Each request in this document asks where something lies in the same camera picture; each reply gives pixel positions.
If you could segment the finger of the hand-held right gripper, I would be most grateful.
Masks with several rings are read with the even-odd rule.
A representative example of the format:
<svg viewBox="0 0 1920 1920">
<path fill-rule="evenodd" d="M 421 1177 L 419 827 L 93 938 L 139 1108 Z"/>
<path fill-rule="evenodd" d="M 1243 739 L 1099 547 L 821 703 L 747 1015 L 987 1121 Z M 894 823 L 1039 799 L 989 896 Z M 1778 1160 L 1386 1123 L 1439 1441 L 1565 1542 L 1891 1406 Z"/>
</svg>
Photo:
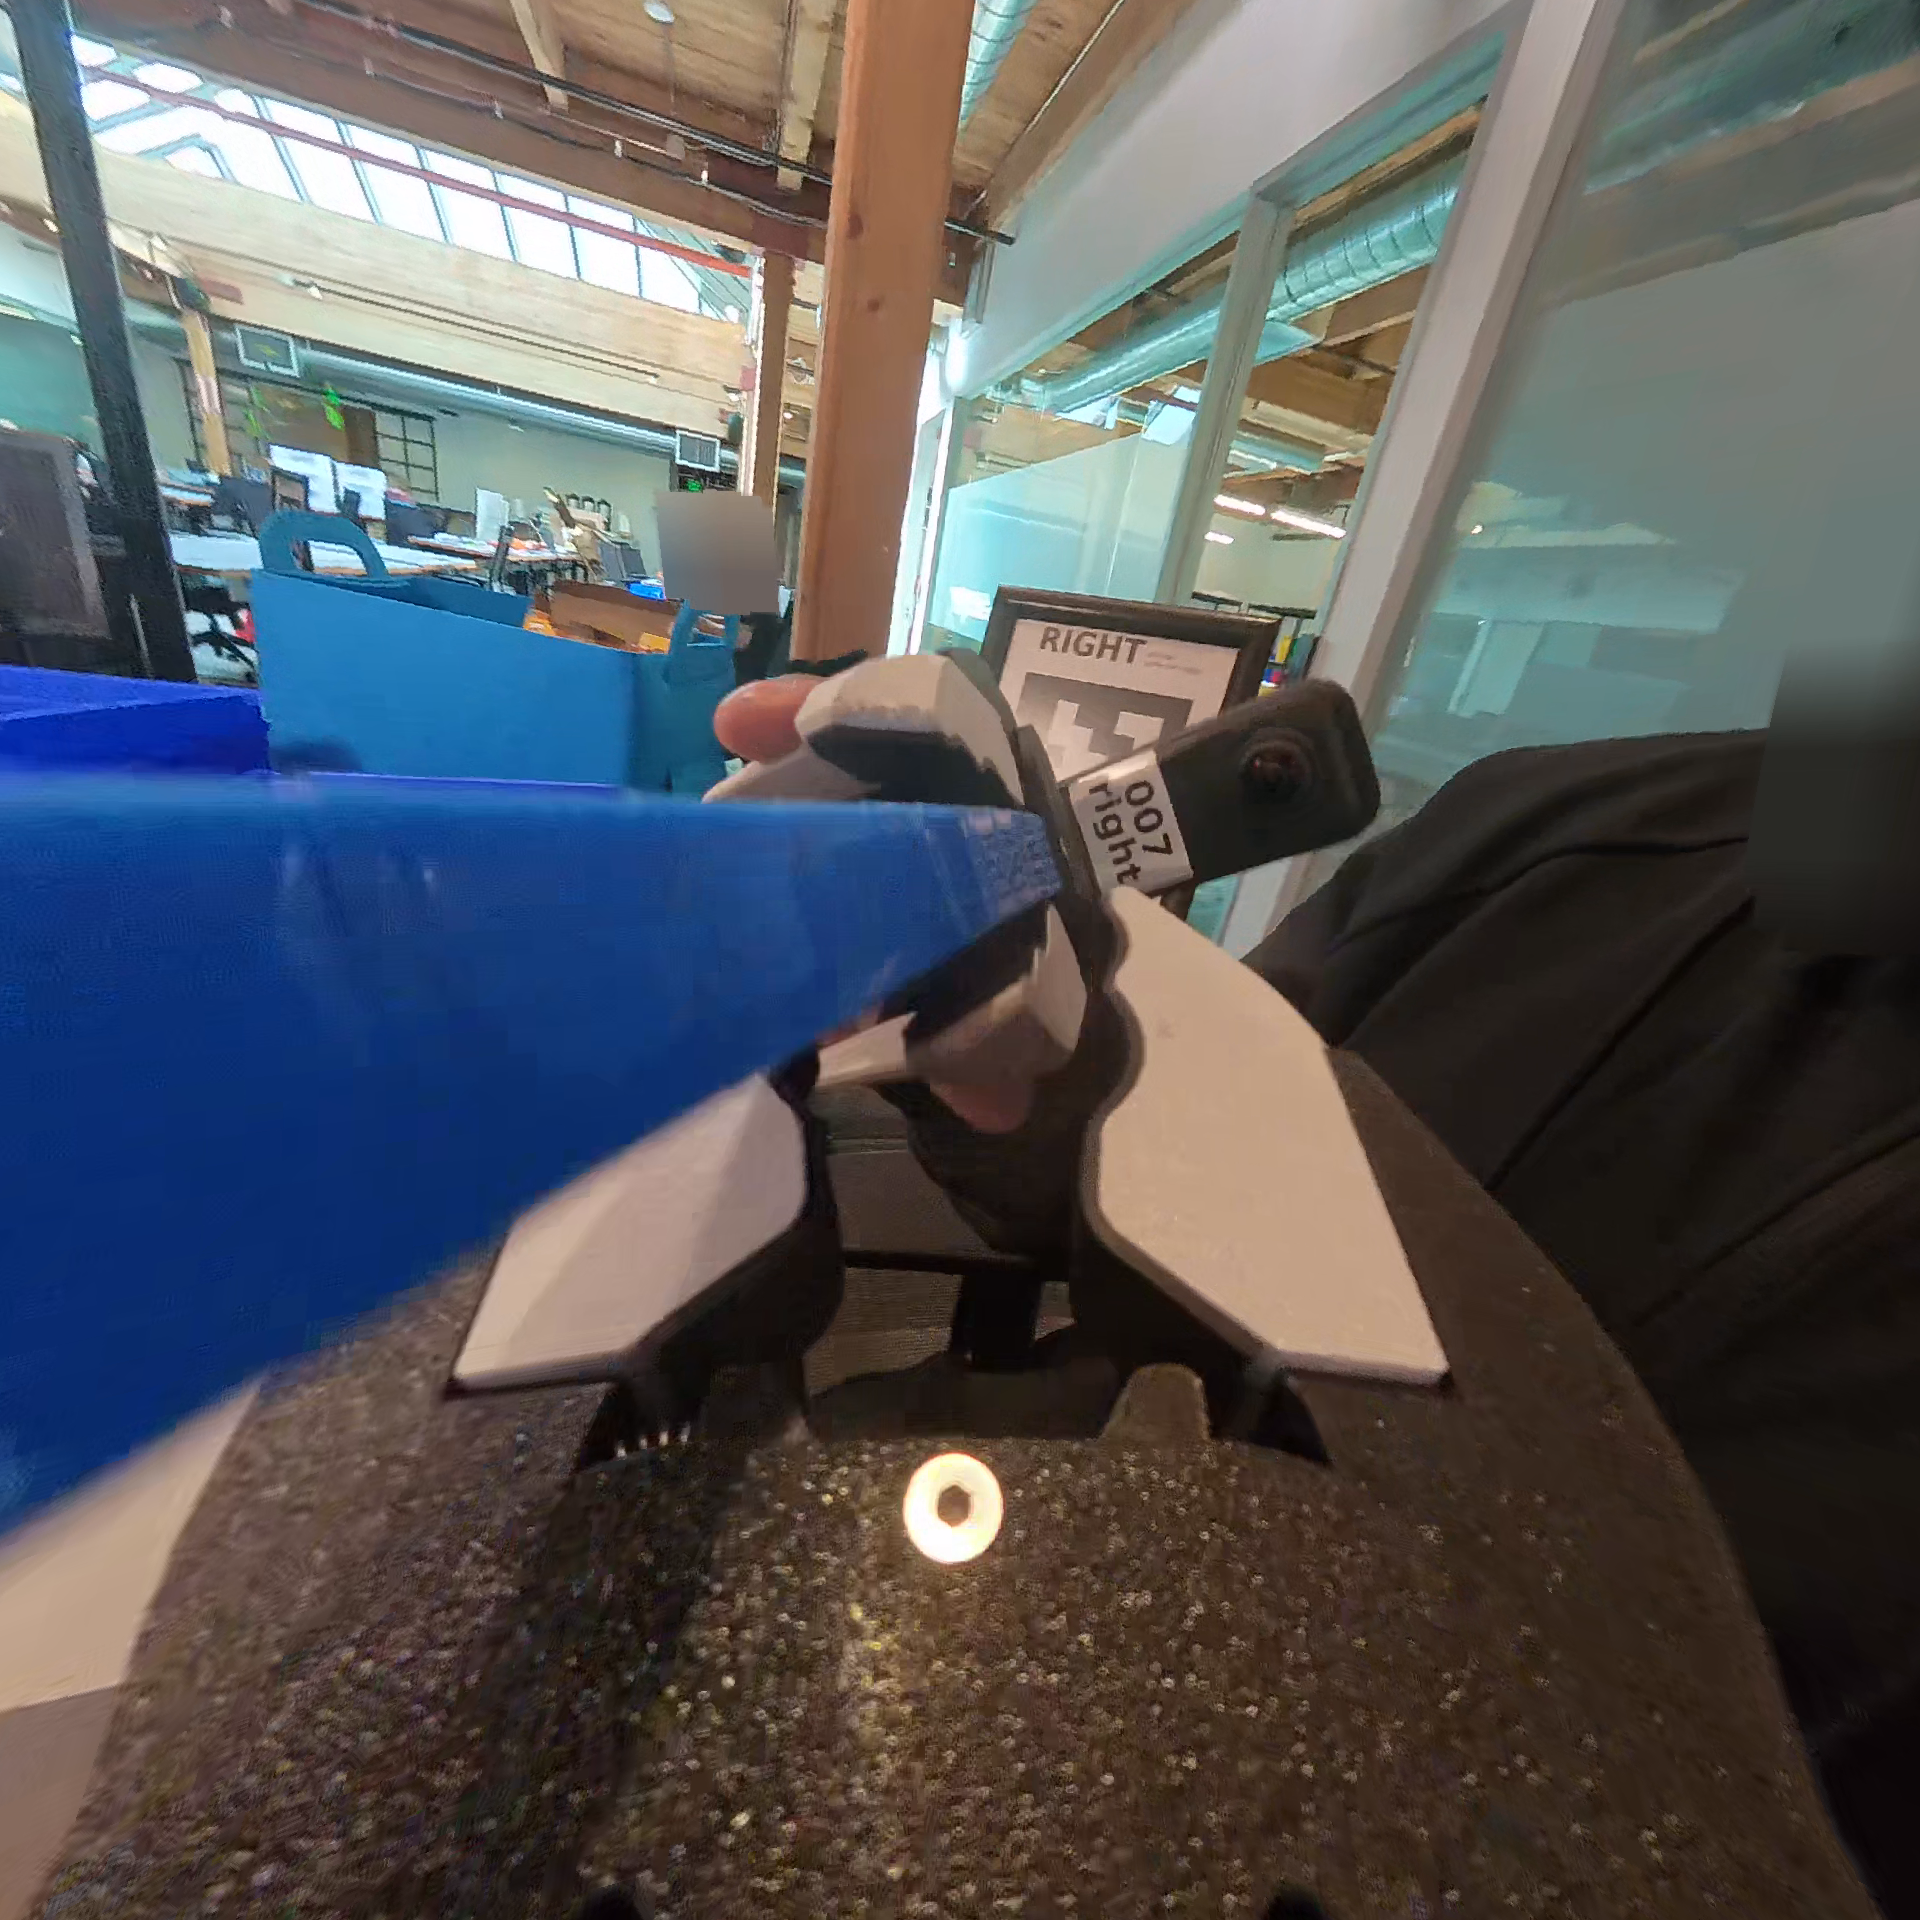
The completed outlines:
<svg viewBox="0 0 1920 1920">
<path fill-rule="evenodd" d="M 794 730 L 801 802 L 1045 809 L 1034 756 L 962 657 L 866 660 L 823 678 Z"/>
<path fill-rule="evenodd" d="M 905 1073 L 1050 1073 L 1068 1063 L 1088 985 L 1054 907 L 1006 922 L 922 1000 L 902 1038 Z"/>
</svg>

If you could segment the glass office partition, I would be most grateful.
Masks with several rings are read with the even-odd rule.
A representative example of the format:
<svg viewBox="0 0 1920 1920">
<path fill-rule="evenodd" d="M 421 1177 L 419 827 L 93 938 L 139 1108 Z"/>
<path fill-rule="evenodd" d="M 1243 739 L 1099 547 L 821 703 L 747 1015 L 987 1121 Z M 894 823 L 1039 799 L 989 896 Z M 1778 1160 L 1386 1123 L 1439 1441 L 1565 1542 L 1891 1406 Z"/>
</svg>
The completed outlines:
<svg viewBox="0 0 1920 1920">
<path fill-rule="evenodd" d="M 1915 49 L 1915 4 L 1199 4 L 989 218 L 894 645 L 1001 587 L 1273 617 L 1381 825 L 1912 646 Z M 1435 262 L 1256 364 L 1288 242 L 1460 152 Z M 1001 397 L 1215 291 L 1174 374 Z"/>
</svg>

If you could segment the black disc floor stand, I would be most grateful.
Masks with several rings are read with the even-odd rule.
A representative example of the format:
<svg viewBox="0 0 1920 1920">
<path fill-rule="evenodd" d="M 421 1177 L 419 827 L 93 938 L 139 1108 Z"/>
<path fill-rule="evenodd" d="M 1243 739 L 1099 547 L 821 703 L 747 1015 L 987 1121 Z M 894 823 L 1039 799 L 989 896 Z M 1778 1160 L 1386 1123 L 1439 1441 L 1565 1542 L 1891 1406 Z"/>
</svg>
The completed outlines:
<svg viewBox="0 0 1920 1920">
<path fill-rule="evenodd" d="M 149 673 L 193 684 L 196 669 L 139 400 L 117 249 L 82 111 L 71 17 L 63 3 L 8 3 L 6 12 L 100 424 L 130 613 Z"/>
</svg>

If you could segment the wooden post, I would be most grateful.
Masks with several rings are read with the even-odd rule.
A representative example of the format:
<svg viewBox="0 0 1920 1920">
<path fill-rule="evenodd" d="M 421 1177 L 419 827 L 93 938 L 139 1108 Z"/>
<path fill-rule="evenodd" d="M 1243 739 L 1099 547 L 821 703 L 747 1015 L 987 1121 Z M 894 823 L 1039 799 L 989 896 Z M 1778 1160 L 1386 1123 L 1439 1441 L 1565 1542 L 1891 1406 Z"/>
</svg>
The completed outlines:
<svg viewBox="0 0 1920 1920">
<path fill-rule="evenodd" d="M 791 655 L 886 649 L 971 3 L 854 3 L 829 169 Z"/>
</svg>

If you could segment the person's black clothing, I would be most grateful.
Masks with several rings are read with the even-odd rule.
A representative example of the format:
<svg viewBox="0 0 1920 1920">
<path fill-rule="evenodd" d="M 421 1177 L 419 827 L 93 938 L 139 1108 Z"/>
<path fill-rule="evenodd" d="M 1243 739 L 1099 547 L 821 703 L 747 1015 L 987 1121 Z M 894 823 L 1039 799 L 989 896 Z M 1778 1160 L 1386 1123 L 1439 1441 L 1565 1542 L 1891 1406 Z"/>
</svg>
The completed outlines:
<svg viewBox="0 0 1920 1920">
<path fill-rule="evenodd" d="M 1915 961 L 1742 863 L 1758 734 L 1487 756 L 1248 965 L 1584 1296 L 1733 1540 L 1836 1801 L 1915 1819 Z"/>
</svg>

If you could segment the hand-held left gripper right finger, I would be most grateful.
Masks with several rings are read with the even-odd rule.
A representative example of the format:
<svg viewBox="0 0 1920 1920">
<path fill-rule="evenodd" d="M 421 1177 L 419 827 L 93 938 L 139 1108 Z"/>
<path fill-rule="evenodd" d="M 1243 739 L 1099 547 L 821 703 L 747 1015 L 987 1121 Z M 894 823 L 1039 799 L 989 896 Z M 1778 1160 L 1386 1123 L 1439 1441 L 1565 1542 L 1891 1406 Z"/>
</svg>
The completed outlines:
<svg viewBox="0 0 1920 1920">
<path fill-rule="evenodd" d="M 1100 1093 L 1070 1176 L 1088 1348 L 1211 1435 L 1307 1432 L 1315 1388 L 1447 1406 L 1442 1334 L 1312 1026 L 1137 892 L 1100 927 Z"/>
</svg>

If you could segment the person's right hand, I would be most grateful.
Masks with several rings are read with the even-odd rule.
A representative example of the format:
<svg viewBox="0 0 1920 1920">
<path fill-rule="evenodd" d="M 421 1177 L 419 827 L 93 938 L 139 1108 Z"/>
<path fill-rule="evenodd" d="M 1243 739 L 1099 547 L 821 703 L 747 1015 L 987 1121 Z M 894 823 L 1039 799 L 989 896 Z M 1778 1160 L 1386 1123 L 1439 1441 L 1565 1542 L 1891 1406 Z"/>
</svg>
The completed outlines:
<svg viewBox="0 0 1920 1920">
<path fill-rule="evenodd" d="M 817 673 L 783 673 L 744 684 L 721 698 L 713 719 L 718 742 L 744 766 L 779 762 L 801 747 L 799 716 L 828 686 Z M 1034 1112 L 1043 1079 L 1054 1065 L 995 1060 L 984 1045 L 951 1060 L 923 1057 L 915 1082 L 962 1126 L 980 1135 L 1010 1135 Z"/>
</svg>

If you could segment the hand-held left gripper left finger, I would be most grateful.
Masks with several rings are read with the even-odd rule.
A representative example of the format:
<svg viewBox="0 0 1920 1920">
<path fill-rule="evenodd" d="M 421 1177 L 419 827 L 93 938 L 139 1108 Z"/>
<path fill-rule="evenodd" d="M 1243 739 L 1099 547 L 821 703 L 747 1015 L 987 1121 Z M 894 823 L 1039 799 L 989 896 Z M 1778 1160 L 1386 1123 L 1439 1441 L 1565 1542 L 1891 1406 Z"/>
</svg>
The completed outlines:
<svg viewBox="0 0 1920 1920">
<path fill-rule="evenodd" d="M 846 1296 L 828 1139 L 763 1076 L 521 1214 L 449 1374 L 453 1397 L 604 1386 L 611 1450 L 685 1437 L 713 1381 L 803 1357 Z"/>
</svg>

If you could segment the blue bin close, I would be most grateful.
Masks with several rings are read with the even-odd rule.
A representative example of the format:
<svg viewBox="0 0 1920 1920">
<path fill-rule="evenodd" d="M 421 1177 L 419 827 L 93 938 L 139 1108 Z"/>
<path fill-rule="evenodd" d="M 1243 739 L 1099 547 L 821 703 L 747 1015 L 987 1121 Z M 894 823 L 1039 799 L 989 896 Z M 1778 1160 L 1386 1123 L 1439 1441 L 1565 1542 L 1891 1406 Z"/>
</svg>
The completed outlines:
<svg viewBox="0 0 1920 1920">
<path fill-rule="evenodd" d="M 6 777 L 4 1533 L 1059 889 L 997 807 Z"/>
</svg>

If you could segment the blue plastic bin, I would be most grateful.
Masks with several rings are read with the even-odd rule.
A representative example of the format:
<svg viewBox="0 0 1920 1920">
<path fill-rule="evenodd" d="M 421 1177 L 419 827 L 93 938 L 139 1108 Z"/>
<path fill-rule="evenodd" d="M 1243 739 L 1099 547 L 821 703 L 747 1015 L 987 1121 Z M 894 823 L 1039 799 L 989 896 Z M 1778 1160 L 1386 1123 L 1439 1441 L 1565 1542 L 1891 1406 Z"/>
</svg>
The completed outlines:
<svg viewBox="0 0 1920 1920">
<path fill-rule="evenodd" d="M 6 774 L 265 774 L 257 693 L 2 667 Z"/>
</svg>

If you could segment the teal partition panel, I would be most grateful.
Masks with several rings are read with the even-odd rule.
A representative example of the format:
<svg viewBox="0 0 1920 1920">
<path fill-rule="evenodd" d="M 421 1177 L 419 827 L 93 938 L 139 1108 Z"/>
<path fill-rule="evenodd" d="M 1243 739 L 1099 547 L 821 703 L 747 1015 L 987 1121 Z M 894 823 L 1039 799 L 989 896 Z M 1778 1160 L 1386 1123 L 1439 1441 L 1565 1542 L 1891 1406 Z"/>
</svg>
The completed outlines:
<svg viewBox="0 0 1920 1920">
<path fill-rule="evenodd" d="M 699 799 L 734 646 L 679 617 L 664 654 L 532 633 L 523 594 L 390 575 L 340 517 L 277 512 L 250 580 L 277 774 L 533 780 Z"/>
</svg>

